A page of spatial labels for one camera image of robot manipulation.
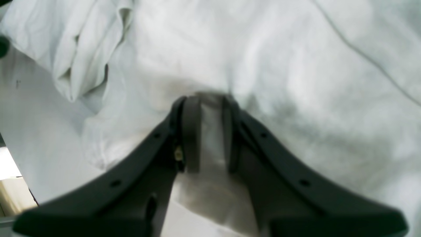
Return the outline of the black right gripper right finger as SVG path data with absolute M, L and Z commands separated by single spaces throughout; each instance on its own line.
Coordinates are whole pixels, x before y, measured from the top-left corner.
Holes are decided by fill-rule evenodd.
M 232 96 L 222 104 L 227 170 L 246 185 L 261 237 L 403 237 L 396 208 L 357 195 L 296 158 Z

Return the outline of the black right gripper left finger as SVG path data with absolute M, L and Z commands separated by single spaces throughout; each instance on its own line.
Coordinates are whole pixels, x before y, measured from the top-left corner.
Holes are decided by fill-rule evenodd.
M 177 99 L 167 117 L 111 170 L 23 212 L 26 237 L 158 237 L 178 173 L 200 170 L 201 102 Z

